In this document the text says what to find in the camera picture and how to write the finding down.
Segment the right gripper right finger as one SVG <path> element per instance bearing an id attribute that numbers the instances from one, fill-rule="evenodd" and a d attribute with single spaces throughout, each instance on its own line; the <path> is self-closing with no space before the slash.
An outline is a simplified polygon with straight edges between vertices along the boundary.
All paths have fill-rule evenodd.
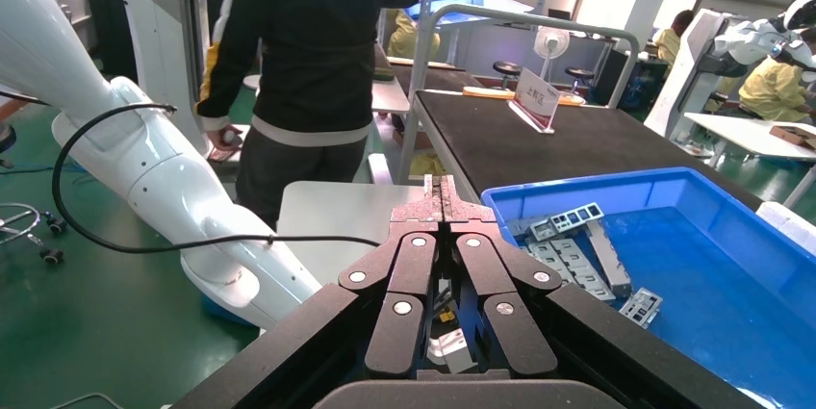
<path id="1" fill-rule="evenodd" d="M 486 372 L 441 383 L 445 408 L 751 408 L 753 401 L 507 243 L 494 212 L 441 181 L 443 241 Z"/>

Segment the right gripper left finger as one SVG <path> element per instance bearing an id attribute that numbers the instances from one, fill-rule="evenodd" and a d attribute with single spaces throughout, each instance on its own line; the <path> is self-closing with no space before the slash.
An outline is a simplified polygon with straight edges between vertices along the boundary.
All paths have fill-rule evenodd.
<path id="1" fill-rule="evenodd" d="M 177 408 L 399 408 L 416 365 L 442 243 L 442 180 L 394 208 L 382 244 L 175 402 Z"/>

